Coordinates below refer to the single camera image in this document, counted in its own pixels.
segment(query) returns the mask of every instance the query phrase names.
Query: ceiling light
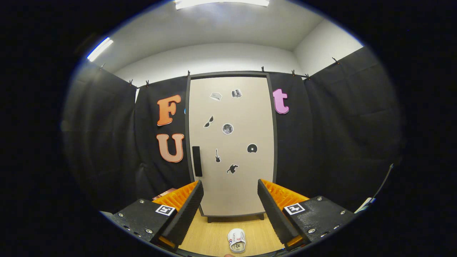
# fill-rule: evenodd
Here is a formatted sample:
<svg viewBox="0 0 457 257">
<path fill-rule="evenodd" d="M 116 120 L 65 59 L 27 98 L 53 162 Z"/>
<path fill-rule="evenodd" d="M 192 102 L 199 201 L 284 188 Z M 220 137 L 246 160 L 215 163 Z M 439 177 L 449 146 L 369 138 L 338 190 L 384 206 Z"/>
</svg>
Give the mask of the ceiling light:
<svg viewBox="0 0 457 257">
<path fill-rule="evenodd" d="M 103 42 L 101 42 L 95 49 L 94 51 L 92 51 L 92 53 L 89 54 L 89 56 L 87 56 L 87 58 L 89 59 L 89 61 L 94 61 L 95 58 L 97 58 L 107 47 L 109 47 L 111 44 L 113 43 L 113 41 L 107 37 L 105 38 L 105 40 L 103 40 Z"/>
<path fill-rule="evenodd" d="M 270 0 L 175 0 L 176 10 L 209 3 L 244 3 L 267 7 Z"/>
</svg>

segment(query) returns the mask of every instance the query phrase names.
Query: moon sticker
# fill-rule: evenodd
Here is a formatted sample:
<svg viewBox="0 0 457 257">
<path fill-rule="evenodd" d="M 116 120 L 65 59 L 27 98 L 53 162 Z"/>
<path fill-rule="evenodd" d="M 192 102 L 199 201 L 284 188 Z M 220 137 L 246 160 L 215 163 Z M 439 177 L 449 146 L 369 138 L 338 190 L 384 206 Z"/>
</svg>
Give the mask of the moon sticker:
<svg viewBox="0 0 457 257">
<path fill-rule="evenodd" d="M 232 134 L 233 132 L 233 126 L 232 124 L 230 123 L 225 123 L 223 126 L 222 126 L 222 132 L 226 135 L 230 135 Z"/>
</svg>

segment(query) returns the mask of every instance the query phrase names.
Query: wooden floor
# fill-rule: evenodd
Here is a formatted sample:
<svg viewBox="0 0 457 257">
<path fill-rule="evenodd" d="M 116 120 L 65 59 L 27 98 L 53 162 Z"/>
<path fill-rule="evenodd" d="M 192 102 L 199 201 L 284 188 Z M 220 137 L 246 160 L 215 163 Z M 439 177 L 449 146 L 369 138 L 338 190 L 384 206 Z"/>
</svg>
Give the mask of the wooden floor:
<svg viewBox="0 0 457 257">
<path fill-rule="evenodd" d="M 207 222 L 207 217 L 202 217 L 200 211 L 195 213 L 194 220 L 184 238 L 180 249 L 223 257 L 232 254 L 236 257 L 252 256 L 284 248 L 271 226 L 266 214 L 264 220 L 255 216 L 224 218 Z M 227 234 L 234 228 L 241 228 L 246 234 L 246 251 L 232 253 L 229 249 Z"/>
</svg>

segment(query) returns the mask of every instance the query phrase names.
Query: black door handle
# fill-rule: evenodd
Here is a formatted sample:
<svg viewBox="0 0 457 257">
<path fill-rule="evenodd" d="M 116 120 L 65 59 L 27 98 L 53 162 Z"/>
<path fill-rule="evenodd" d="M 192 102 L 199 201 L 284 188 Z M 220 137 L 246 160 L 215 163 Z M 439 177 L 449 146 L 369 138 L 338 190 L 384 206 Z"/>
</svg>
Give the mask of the black door handle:
<svg viewBox="0 0 457 257">
<path fill-rule="evenodd" d="M 196 177 L 202 177 L 202 161 L 200 159 L 200 147 L 193 146 L 192 154 L 194 156 L 194 172 Z"/>
</svg>

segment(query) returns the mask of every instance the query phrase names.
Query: beige door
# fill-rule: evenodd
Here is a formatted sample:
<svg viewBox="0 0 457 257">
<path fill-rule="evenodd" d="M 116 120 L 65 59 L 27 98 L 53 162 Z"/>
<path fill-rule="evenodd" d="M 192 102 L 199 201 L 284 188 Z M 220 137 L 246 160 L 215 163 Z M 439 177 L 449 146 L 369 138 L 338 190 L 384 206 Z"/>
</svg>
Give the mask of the beige door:
<svg viewBox="0 0 457 257">
<path fill-rule="evenodd" d="M 274 130 L 270 90 L 260 77 L 192 79 L 189 142 L 200 147 L 205 216 L 262 213 L 257 180 L 272 181 Z M 192 168 L 194 157 L 191 151 Z"/>
</svg>

